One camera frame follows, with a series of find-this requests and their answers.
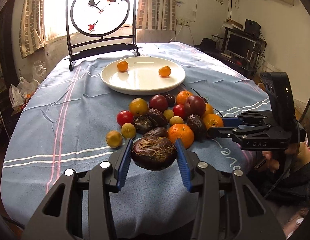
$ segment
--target plate rim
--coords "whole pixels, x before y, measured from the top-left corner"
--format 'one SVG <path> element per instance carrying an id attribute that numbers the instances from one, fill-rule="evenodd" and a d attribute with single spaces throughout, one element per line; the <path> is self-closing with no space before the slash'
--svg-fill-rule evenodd
<path id="1" fill-rule="evenodd" d="M 165 60 L 168 60 L 168 61 L 173 62 L 174 64 L 178 65 L 178 67 L 180 67 L 180 68 L 183 70 L 183 73 L 184 73 L 184 77 L 183 77 L 182 81 L 181 81 L 181 82 L 178 82 L 178 83 L 176 83 L 176 84 L 174 84 L 174 85 L 172 85 L 172 86 L 166 87 L 166 88 L 158 88 L 158 89 L 154 89 L 154 88 L 153 88 L 153 89 L 131 89 L 131 88 L 123 88 L 123 87 L 119 87 L 119 86 L 114 86 L 114 85 L 110 84 L 109 82 L 106 82 L 106 81 L 103 79 L 102 73 L 103 73 L 104 69 L 105 69 L 106 67 L 108 67 L 110 64 L 113 64 L 113 63 L 116 62 L 116 61 L 125 60 L 125 59 L 128 59 L 128 58 L 135 58 L 135 57 L 136 57 L 136 56 L 133 56 L 133 57 L 126 57 L 126 58 L 123 58 L 123 59 L 118 59 L 118 60 L 115 60 L 115 61 L 109 63 L 108 65 L 106 65 L 106 66 L 102 69 L 102 71 L 101 71 L 101 75 L 100 75 L 100 76 L 101 76 L 101 80 L 102 80 L 106 85 L 108 85 L 108 86 L 115 87 L 115 88 L 122 89 L 122 90 L 131 90 L 131 91 L 153 91 L 153 90 L 170 89 L 170 88 L 177 87 L 177 86 L 179 86 L 180 84 L 182 84 L 183 81 L 184 81 L 185 78 L 186 78 L 186 72 L 185 72 L 185 70 L 183 69 L 182 66 L 178 65 L 177 63 L 175 63 L 175 62 L 173 62 L 173 61 L 170 61 L 170 60 L 168 60 L 168 59 L 165 59 L 165 58 L 161 58 L 161 57 L 151 57 L 151 58 L 165 59 Z"/>

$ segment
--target beige curtain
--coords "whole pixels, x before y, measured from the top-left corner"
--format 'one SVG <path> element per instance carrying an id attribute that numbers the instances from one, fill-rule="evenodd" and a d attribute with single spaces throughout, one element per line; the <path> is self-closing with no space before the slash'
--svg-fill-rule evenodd
<path id="1" fill-rule="evenodd" d="M 24 1 L 19 29 L 19 47 L 22 58 L 44 47 L 43 1 Z"/>
<path id="2" fill-rule="evenodd" d="M 139 0 L 136 28 L 175 30 L 175 0 Z"/>

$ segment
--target plate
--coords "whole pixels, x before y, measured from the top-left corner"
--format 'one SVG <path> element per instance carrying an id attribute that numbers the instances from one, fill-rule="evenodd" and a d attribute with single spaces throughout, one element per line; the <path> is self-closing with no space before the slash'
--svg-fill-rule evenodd
<path id="1" fill-rule="evenodd" d="M 128 69 L 120 72 L 117 63 L 125 60 Z M 178 87 L 186 77 L 183 68 L 167 59 L 158 57 L 129 57 L 108 64 L 101 72 L 102 81 L 112 90 L 127 95 L 156 95 Z M 171 74 L 161 77 L 159 68 L 169 66 Z"/>

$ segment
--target blue gripper pad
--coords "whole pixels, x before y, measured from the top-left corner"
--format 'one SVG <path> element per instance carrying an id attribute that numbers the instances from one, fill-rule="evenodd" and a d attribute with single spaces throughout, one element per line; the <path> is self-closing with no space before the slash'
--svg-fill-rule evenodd
<path id="1" fill-rule="evenodd" d="M 189 192 L 192 190 L 192 182 L 191 182 L 191 171 L 188 167 L 186 157 L 184 152 L 186 151 L 183 143 L 180 139 L 177 139 L 175 142 L 175 148 L 177 150 L 177 163 L 180 171 L 181 179 L 183 181 L 184 187 L 187 188 Z"/>
<path id="2" fill-rule="evenodd" d="M 124 151 L 123 158 L 122 158 L 122 161 L 118 169 L 118 177 L 117 177 L 117 184 L 116 184 L 118 191 L 120 191 L 122 187 L 124 187 L 125 185 L 129 165 L 132 160 L 132 156 L 131 156 L 132 147 L 133 147 L 133 140 L 129 139 L 129 141 L 126 141 L 125 143 L 125 146 L 123 149 Z"/>
<path id="3" fill-rule="evenodd" d="M 222 117 L 224 127 L 238 127 L 242 121 L 237 117 Z"/>

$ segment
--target metal bolt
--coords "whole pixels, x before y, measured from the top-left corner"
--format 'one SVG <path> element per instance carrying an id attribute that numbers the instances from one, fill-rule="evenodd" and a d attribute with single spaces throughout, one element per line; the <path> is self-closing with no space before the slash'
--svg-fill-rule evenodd
<path id="1" fill-rule="evenodd" d="M 66 176 L 70 176 L 70 175 L 73 175 L 74 170 L 73 169 L 67 169 L 67 170 L 65 170 L 64 173 L 65 173 Z"/>
<path id="2" fill-rule="evenodd" d="M 199 168 L 202 168 L 202 169 L 205 169 L 208 167 L 208 164 L 206 162 L 199 162 L 197 165 Z"/>
<path id="3" fill-rule="evenodd" d="M 111 165 L 111 164 L 110 164 L 109 162 L 102 162 L 102 163 L 100 164 L 100 167 L 105 169 L 105 168 L 108 168 L 110 165 Z"/>
<path id="4" fill-rule="evenodd" d="M 243 176 L 244 173 L 243 173 L 241 170 L 235 170 L 235 171 L 234 171 L 234 174 L 235 174 L 236 176 L 240 177 L 240 176 Z"/>

